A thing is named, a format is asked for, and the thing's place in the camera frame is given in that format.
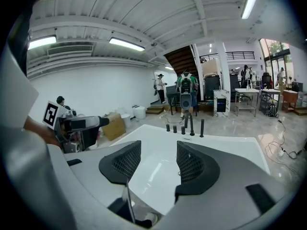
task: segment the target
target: tree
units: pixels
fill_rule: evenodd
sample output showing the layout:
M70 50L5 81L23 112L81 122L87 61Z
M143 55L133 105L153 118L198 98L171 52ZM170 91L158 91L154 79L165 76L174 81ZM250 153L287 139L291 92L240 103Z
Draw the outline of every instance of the tree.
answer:
M272 42L270 45L268 45L270 55L276 54L277 52L281 51L280 43L279 42Z

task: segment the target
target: ceiling light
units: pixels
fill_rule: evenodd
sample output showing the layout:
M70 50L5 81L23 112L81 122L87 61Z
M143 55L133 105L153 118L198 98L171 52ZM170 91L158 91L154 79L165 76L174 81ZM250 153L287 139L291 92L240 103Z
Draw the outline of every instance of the ceiling light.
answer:
M35 41L30 42L28 49L40 47L43 45L54 44L57 42L57 38L55 36L48 36L41 39L37 39Z
M256 0L247 0L243 13L242 13L242 19L248 19L250 12L252 11Z
M111 44L116 44L116 45L120 45L120 46L124 46L124 47L127 47L127 48L132 48L132 49L135 49L135 50L138 50L138 51L143 51L145 48L142 47L142 46L139 46L139 45L136 45L136 44L133 44L133 43L130 43L130 42L127 42L125 40L121 40L121 39L118 39L118 38L114 38L112 37L109 41L109 43Z

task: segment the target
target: white ceiling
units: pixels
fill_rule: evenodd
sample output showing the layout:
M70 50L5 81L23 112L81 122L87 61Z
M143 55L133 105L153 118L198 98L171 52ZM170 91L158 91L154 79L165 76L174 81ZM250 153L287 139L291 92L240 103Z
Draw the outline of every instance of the white ceiling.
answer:
M33 9L32 39L57 36L59 45L93 46L88 57L93 64L167 64L164 54L192 43L210 43L214 37L270 38L300 47L300 27L283 0L257 0L247 20L241 19L246 0L42 0ZM117 37L145 47L143 52L108 43ZM47 55L51 46L28 51L30 76L44 74L54 65L65 66L57 55ZM68 56L81 63L82 54Z

